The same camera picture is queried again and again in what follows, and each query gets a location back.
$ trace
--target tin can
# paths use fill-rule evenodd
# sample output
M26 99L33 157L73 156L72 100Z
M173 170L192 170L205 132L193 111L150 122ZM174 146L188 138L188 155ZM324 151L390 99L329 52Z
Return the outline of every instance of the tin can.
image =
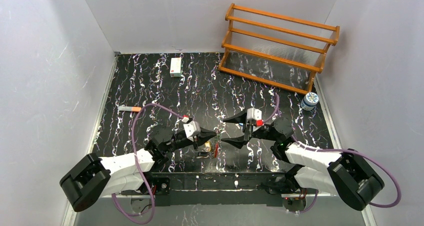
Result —
M308 92L300 102L300 107L304 110L311 111L318 104L318 95L314 92Z

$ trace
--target wooden frame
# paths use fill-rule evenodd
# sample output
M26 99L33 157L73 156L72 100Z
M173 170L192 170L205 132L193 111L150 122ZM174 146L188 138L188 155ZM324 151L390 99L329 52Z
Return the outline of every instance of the wooden frame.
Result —
M271 17L271 18L278 19L278 20L289 21L289 22L293 22L293 23L297 23L297 24L301 24L301 25L308 25L308 26L311 26L311 27L330 31L330 32L332 32L332 34L331 34L330 37L326 38L326 37L317 36L317 35L313 35L313 34L309 34L309 33L305 33L305 32L300 32L300 31L296 31L296 30L292 30L292 29L288 29L288 28L274 26L274 25L271 25L271 24L262 23L262 22L259 22L259 21L254 21L254 20L250 20L250 19L246 19L246 18L242 18L242 17L237 17L237 16L234 16L234 10L248 12L248 13L251 13L251 14L256 14L256 15L261 15L261 16L266 16L266 17ZM315 78L316 74L321 73L324 69L327 51L330 48L330 46L334 46L334 45L337 44L337 42L339 40L339 34L340 34L340 27L339 26L330 26L330 25L326 25L326 24L322 24L322 23L307 21L307 20L289 17L289 16L285 16L285 15L280 15L280 14L276 14L276 13L271 13L271 12L261 11L261 10L257 10L257 9L247 8L247 7L235 5L234 3L232 3L230 5L230 7L228 8L226 15L225 15L225 20L229 21L228 31L226 32L225 37L222 40L222 44L221 44L221 46L223 48L225 48L225 53L224 53L224 56L222 57L222 60L219 64L218 70L226 72L226 73L230 73L230 74L233 74L233 75L237 75L237 76L240 76L240 77L244 77L244 78L247 78L247 79L262 82L262 83L265 83L265 84L273 85L273 86L283 88L283 89L286 89L286 90L294 91L294 92L297 92L297 93L300 93L300 94L306 94L306 93L308 93L312 90L312 86L313 86L313 82L314 82L314 78ZM253 26L256 26L256 27L274 30L274 31L281 32L281 33L284 33L284 34L295 35L295 36L302 37L302 38L305 38L305 39L308 39L308 40L314 40L314 41L317 41L317 42L324 42L325 47L321 49L321 48L312 47L312 46L308 46L308 45L304 45L304 44L300 44L300 43L296 43L296 42L291 42L291 41L287 41L287 40L284 40L284 39L275 38L275 37L251 32L251 31L242 30L242 29L239 29L239 28L234 28L234 22L239 22L239 23L242 23L242 24L248 24L248 25L253 25ZM280 56L271 55L271 54L268 54L268 53L256 51L256 50L253 50L251 48L232 44L232 37L233 37L234 33L240 34L240 35L243 35L243 36L246 36L246 37L253 37L253 38L265 40L265 41L268 41L268 42L273 42L273 43L282 44L282 45L289 46L289 47L294 47L294 48L297 48L297 49L301 49L303 52L311 52L311 54L319 54L319 56L318 56L316 62L313 65L309 65L309 64L306 64L304 62L298 62L298 61L290 60L290 59L283 58L283 57L280 57ZM236 70L233 70L233 69L225 68L224 64L225 64L225 62L226 62L226 60L227 60L227 58L230 54L230 51L239 52L239 53L242 53L242 54L248 54L248 55L259 57L259 58L262 58L262 59L271 60L271 61L274 61L274 62L277 62L277 63L290 65L290 66L297 67L297 68L300 68L300 69L303 69L303 70L307 70L307 71L310 72L307 89L304 90L304 89L296 88L296 87L289 86L289 85L286 85L286 84L283 84L283 83L280 83L280 82L260 78L260 77L253 76L253 75L250 75L250 74L247 74L247 73L244 73L244 72L239 72L239 71L236 71Z

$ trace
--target black marble table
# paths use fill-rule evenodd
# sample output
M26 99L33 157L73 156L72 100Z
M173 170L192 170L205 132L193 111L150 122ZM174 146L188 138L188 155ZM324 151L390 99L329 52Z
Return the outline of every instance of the black marble table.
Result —
M242 149L220 142L220 137L237 137L243 134L240 126L223 123L222 119L250 107L260 109L262 118L265 119L275 109L274 94L279 95L279 110L283 117L292 119L295 135L300 141L325 149L333 147L319 104L312 111L302 110L301 94L219 72L218 65L222 56L222 53L119 55L93 152L101 157L132 153L130 128L135 114L118 111L118 106L142 107L153 102L180 115L193 116L201 127L219 132L218 137L211 140L213 145L219 142L216 158L196 158L196 152L190 146L170 152L168 163L153 173L180 178L180 185L174 184L172 189L252 188L254 185L248 178L284 173L292 165L273 156L270 150L272 141L253 138ZM176 57L182 58L181 78L170 76L171 58ZM253 62L251 57L240 54L230 58L233 64L239 60L245 68ZM293 69L290 72L287 82L292 82L293 85L305 77L302 71ZM175 116L162 109L147 109L144 117L137 121L137 149L147 144L156 126L164 125L170 130L178 131L183 129L182 124ZM238 185L231 183L223 186L218 180L222 177L233 181L245 177L246 183L240 180ZM202 179L210 179L215 184L201 184Z

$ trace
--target white wall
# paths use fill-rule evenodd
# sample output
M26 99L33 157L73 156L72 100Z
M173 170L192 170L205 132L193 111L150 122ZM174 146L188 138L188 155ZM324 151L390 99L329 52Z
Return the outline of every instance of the white wall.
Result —
M326 23L341 27L319 79L342 146L388 167L403 192L394 208L371 207L376 222L422 225L424 0L337 0ZM383 179L374 202L391 203Z
M231 3L324 23L336 0L86 0L114 51L221 52Z
M84 0L0 0L0 219L59 225L114 61Z

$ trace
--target wooden rack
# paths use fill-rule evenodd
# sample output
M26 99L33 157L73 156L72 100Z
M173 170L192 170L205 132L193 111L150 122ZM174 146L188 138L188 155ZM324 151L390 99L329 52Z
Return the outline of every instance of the wooden rack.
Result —
M324 69L325 58L329 47L331 45L336 45L337 41L339 40L339 26L329 26L271 12L242 7L235 5L234 3L232 3L229 7L225 15L225 20L229 21L228 31L226 32L221 45L223 48L225 48L225 53L219 64L218 70L286 90L294 91L300 94L306 94L312 90L312 85L316 73L321 73ZM275 33L269 33L273 35L269 36L262 33L252 32L250 30L235 28L235 22L240 26L247 25L250 28L259 27L262 29L262 31L264 31L263 29L267 29L271 30L272 32L277 31L284 33L281 36L292 35L291 39L295 38L295 40L285 40L283 38L278 38L274 36ZM290 24L292 27L288 28L280 26L282 24L286 26L286 22L289 22L288 24ZM319 36L313 33L292 29L308 29L309 27L311 27L311 30L315 33L319 31ZM323 47L316 47L316 45L319 44L323 45ZM228 59L231 51L277 62L279 63L279 67L300 68L308 72L308 80L304 83L304 88L295 87L292 85L287 85L286 83L272 80L272 78L267 79L258 77L246 72L237 71L234 68L231 69L225 67L224 64L226 63L226 60Z

